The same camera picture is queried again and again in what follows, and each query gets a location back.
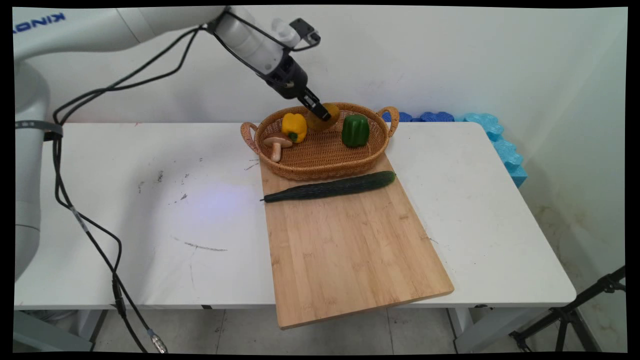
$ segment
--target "bamboo cutting board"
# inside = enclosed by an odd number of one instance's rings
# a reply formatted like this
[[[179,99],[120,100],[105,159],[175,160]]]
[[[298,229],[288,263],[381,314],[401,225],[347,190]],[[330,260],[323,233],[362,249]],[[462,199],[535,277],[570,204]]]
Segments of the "bamboo cutting board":
[[[265,194],[318,182],[260,167]],[[385,154],[368,173],[383,170],[393,171]],[[365,193],[264,205],[281,329],[453,291],[399,180]]]

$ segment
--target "basket handle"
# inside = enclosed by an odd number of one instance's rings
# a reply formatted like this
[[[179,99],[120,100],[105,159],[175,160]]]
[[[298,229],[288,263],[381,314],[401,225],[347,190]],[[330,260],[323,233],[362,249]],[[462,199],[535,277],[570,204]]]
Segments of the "basket handle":
[[[400,122],[400,113],[398,109],[393,106],[387,106],[386,108],[382,108],[382,110],[378,111],[378,115],[382,117],[382,114],[388,112],[391,115],[391,126],[389,127],[389,137],[393,136],[396,129],[398,128],[398,123]]]
[[[256,146],[255,141],[253,141],[253,137],[251,136],[251,129],[253,129],[253,131],[258,131],[258,127],[256,125],[253,125],[251,122],[243,122],[243,124],[240,126],[240,133],[242,134],[244,142],[249,145],[253,152],[258,154],[258,147]]]

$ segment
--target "woven basket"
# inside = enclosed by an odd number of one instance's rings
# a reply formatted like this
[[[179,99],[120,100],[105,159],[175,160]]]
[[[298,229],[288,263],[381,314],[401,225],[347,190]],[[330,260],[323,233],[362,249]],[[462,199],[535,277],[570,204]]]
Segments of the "woven basket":
[[[336,102],[340,109],[340,120],[327,130],[315,132],[308,130],[307,136],[301,143],[282,149],[282,157],[277,163],[271,160],[271,147],[263,144],[267,135],[277,133],[282,128],[282,117],[286,113],[299,113],[307,116],[308,110],[304,106],[282,109],[271,114],[268,118],[255,126],[245,122],[240,132],[247,145],[260,156],[271,171],[279,176],[293,180],[324,179],[327,177],[341,177],[358,174],[370,169],[387,148],[389,138],[398,126],[400,115],[392,106],[383,108],[378,113],[363,106]],[[382,119],[385,112],[391,114],[391,127]],[[369,120],[369,141],[363,147],[347,147],[342,143],[342,124],[344,117],[360,114]]]

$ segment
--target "cable connector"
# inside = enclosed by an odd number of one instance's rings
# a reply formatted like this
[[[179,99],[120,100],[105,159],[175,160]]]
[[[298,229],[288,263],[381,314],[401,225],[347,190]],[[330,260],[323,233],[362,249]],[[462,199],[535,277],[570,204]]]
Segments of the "cable connector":
[[[118,281],[113,277],[111,280],[111,289],[113,289],[113,297],[116,300],[116,309],[118,309],[118,314],[122,318],[127,317],[127,309],[124,306],[124,300],[122,299],[122,292],[120,291],[120,287],[118,285]]]
[[[147,330],[147,334],[149,334],[149,336],[151,336],[151,342],[156,347],[156,350],[158,350],[158,352],[160,354],[166,354],[167,353],[167,349],[166,349],[166,346],[164,345],[164,343],[162,342],[162,339],[160,338],[160,336],[158,336],[156,333],[154,333],[154,331],[152,329]]]

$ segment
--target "green bell pepper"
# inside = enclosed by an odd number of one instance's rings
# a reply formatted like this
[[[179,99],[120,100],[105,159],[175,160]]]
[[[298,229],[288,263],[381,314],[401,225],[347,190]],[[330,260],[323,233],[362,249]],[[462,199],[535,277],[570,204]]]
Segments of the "green bell pepper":
[[[342,125],[342,143],[348,147],[359,147],[369,140],[369,121],[363,115],[349,115]]]

